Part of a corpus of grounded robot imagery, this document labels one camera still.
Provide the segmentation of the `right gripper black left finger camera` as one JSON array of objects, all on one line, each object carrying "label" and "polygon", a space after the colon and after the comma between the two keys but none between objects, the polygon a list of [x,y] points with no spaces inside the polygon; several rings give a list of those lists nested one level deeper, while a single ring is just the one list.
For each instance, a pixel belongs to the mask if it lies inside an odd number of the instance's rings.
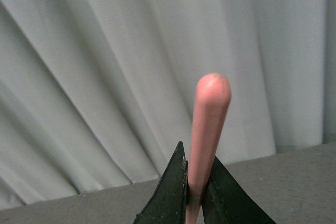
[{"label": "right gripper black left finger camera", "polygon": [[144,208],[136,215],[137,224],[185,223],[187,169],[183,142],[178,142],[159,183]]}]

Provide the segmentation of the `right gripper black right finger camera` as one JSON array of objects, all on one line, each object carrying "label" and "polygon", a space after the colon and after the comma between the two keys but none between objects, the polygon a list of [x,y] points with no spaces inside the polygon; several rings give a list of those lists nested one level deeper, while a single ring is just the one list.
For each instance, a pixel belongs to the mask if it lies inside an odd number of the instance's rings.
[{"label": "right gripper black right finger camera", "polygon": [[243,190],[216,157],[202,201],[204,222],[275,223]]}]

